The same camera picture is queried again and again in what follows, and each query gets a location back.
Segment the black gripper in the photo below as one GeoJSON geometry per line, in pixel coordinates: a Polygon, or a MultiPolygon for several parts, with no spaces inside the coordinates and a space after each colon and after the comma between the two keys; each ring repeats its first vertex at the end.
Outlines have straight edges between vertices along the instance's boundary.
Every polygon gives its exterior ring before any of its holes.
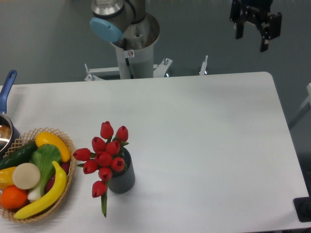
{"type": "Polygon", "coordinates": [[[260,52],[268,50],[269,40],[280,36],[282,13],[271,12],[271,0],[233,0],[230,21],[235,26],[235,39],[243,37],[244,23],[256,26],[261,35],[260,52]]]}

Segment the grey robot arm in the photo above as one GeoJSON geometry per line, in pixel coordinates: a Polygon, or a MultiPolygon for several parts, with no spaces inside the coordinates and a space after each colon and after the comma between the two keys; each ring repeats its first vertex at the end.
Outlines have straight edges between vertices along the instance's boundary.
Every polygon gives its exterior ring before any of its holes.
{"type": "MultiPolygon", "coordinates": [[[[158,21],[146,12],[144,0],[94,0],[91,3],[92,31],[122,50],[140,50],[155,43],[160,34],[158,21]]],[[[282,13],[272,14],[271,0],[234,0],[229,19],[234,23],[235,38],[243,36],[244,23],[256,26],[261,35],[260,51],[280,36],[282,13]]]]}

